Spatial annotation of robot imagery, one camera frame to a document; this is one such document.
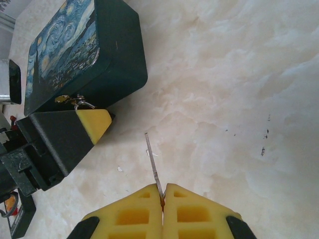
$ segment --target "starry night painting print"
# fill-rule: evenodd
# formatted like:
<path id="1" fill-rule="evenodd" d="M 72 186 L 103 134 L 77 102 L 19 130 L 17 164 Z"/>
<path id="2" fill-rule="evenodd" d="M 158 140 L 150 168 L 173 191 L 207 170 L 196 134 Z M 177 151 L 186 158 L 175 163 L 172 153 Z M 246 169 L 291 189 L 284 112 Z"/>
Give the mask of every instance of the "starry night painting print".
<path id="1" fill-rule="evenodd" d="M 25 107 L 38 108 L 98 57 L 94 0 L 67 0 L 31 44 Z"/>

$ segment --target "dark green box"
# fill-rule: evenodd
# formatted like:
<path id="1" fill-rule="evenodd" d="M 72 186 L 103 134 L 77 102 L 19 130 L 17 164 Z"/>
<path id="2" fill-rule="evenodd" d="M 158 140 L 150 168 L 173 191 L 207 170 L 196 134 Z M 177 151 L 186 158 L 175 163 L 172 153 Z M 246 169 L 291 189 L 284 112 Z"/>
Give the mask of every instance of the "dark green box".
<path id="1" fill-rule="evenodd" d="M 138 14 L 122 0 L 67 0 L 29 50 L 24 114 L 68 110 L 61 95 L 106 108 L 148 78 Z"/>

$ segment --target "small metal rod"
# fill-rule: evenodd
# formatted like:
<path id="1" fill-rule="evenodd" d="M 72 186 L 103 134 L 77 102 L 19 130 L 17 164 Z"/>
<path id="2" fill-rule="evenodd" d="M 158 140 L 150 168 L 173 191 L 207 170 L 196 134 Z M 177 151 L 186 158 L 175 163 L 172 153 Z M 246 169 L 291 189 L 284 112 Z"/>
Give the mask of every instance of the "small metal rod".
<path id="1" fill-rule="evenodd" d="M 152 148 L 151 148 L 151 144 L 150 144 L 150 139 L 149 139 L 149 135 L 148 135 L 147 132 L 145 133 L 145 139 L 146 139 L 146 144 L 148 145 L 148 150 L 149 150 L 149 155 L 150 155 L 153 175 L 154 175 L 154 178 L 155 178 L 155 182 L 156 182 L 157 188 L 159 190 L 160 205 L 161 205 L 162 209 L 164 209 L 164 205 L 165 205 L 164 194 L 163 194 L 163 190 L 162 190 L 161 185 L 160 185 L 160 179 L 159 179 L 158 172 L 156 170 L 156 165 L 155 165 L 155 161 L 154 161 L 154 157 L 153 157 L 153 152 L 152 152 Z"/>

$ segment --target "white marble surface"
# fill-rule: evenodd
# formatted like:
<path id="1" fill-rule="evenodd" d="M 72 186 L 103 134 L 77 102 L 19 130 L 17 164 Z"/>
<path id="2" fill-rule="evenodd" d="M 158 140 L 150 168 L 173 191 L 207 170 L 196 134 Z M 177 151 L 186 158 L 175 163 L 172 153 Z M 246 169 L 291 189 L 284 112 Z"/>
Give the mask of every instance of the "white marble surface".
<path id="1" fill-rule="evenodd" d="M 17 19 L 10 55 L 23 83 L 29 45 L 63 2 L 33 0 Z M 317 238 L 319 2 L 127 3 L 149 81 L 110 108 L 113 125 L 69 177 L 34 194 L 25 238 L 64 239 L 88 212 L 153 183 L 146 131 L 162 184 L 238 211 L 259 239 Z"/>

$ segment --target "small brass padlock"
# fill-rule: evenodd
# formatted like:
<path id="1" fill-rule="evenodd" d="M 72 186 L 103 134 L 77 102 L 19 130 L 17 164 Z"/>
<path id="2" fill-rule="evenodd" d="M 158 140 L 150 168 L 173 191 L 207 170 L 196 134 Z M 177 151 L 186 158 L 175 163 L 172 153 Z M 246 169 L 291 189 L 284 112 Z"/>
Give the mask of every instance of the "small brass padlock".
<path id="1" fill-rule="evenodd" d="M 95 109 L 95 106 L 86 102 L 84 96 L 80 96 L 78 95 L 77 97 L 70 97 L 68 95 L 62 95 L 62 96 L 58 96 L 54 99 L 54 102 L 56 103 L 71 103 L 72 105 L 74 105 L 74 109 L 77 110 L 79 106 L 88 106 L 92 109 Z"/>

